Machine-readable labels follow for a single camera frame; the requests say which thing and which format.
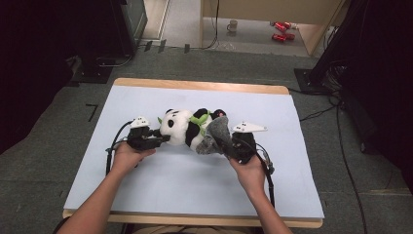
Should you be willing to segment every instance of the wooden board edge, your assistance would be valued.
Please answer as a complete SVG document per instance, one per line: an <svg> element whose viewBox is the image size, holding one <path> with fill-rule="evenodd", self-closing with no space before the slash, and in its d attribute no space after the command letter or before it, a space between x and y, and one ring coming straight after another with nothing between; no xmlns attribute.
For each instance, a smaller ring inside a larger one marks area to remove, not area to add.
<svg viewBox="0 0 413 234"><path fill-rule="evenodd" d="M63 218L73 214L72 210L64 210ZM282 220L289 227L320 228L322 226L322 218L283 218ZM238 216L111 214L108 221L168 225L261 226L261 222L256 217Z"/></svg>
<svg viewBox="0 0 413 234"><path fill-rule="evenodd" d="M140 78L118 78L115 80L113 85L146 87L146 88L163 88L163 89L224 91L224 92L241 92L241 93L254 93L254 94L269 94L269 95L289 95L288 88L285 86L252 85L252 84L238 84L238 83L158 80L158 79L140 79Z"/></svg>

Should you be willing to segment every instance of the human hand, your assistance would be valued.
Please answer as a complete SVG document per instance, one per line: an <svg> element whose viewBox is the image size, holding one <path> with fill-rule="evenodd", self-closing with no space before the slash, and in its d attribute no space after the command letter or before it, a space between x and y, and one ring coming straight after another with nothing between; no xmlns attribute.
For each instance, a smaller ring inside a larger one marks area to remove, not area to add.
<svg viewBox="0 0 413 234"><path fill-rule="evenodd" d="M155 149L148 149L138 152L131 148L126 142L121 142L115 150L111 172L125 176L145 157L152 155L155 152Z"/></svg>
<svg viewBox="0 0 413 234"><path fill-rule="evenodd" d="M264 195L265 174L259 156L254 155L248 163L240 164L238 160L230 158L230 164L238 175L238 180L248 197Z"/></svg>

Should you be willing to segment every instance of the human arm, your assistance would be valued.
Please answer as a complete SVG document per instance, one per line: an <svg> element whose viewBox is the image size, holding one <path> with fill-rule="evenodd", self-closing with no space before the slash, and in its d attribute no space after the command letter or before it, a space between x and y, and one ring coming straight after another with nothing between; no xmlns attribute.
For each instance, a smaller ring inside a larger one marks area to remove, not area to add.
<svg viewBox="0 0 413 234"><path fill-rule="evenodd" d="M244 165L239 164L235 159L230 159L230 164L237 172L241 186L245 190L252 206L257 211L264 232L266 234L292 233L273 208L264 192L265 174L257 157L252 157Z"/></svg>
<svg viewBox="0 0 413 234"><path fill-rule="evenodd" d="M136 152L125 142L120 143L110 173L73 216L60 227L57 233L103 233L122 179L143 158L153 153L155 153L155 149Z"/></svg>

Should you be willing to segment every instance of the red object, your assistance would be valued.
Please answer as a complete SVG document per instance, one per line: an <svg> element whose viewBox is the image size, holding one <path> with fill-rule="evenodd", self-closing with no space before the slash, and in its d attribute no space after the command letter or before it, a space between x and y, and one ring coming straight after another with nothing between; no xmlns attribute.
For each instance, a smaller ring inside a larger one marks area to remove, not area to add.
<svg viewBox="0 0 413 234"><path fill-rule="evenodd" d="M292 34L292 33L285 33L285 34L283 34L283 36L285 37L285 39L287 39L287 40L294 40L294 38L295 38L295 34Z"/></svg>
<svg viewBox="0 0 413 234"><path fill-rule="evenodd" d="M274 24L274 27L275 27L276 29L278 29L278 30L279 30L280 32L282 32L282 33L286 32L286 27L285 27L284 25L282 25L281 22L276 22L276 23Z"/></svg>
<svg viewBox="0 0 413 234"><path fill-rule="evenodd" d="M291 28L291 23L289 23L289 22L282 22L282 25L283 25L286 29Z"/></svg>
<svg viewBox="0 0 413 234"><path fill-rule="evenodd" d="M273 38L273 40L279 41L279 42L284 42L286 40L285 36L279 35L279 34L276 34L276 33L273 34L272 38Z"/></svg>

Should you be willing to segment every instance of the stuffed panda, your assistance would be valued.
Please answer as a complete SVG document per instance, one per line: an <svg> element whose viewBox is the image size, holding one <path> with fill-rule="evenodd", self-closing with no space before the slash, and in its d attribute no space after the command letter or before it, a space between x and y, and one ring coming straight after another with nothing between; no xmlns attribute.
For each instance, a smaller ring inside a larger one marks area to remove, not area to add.
<svg viewBox="0 0 413 234"><path fill-rule="evenodd" d="M163 119L159 119L160 133L163 136L170 136L167 143L171 145L186 144L193 151L196 151L197 146L204 139L207 125L212 120L225 115L226 113L221 109L212 113L205 108L198 109L195 113L185 109L170 109Z"/></svg>

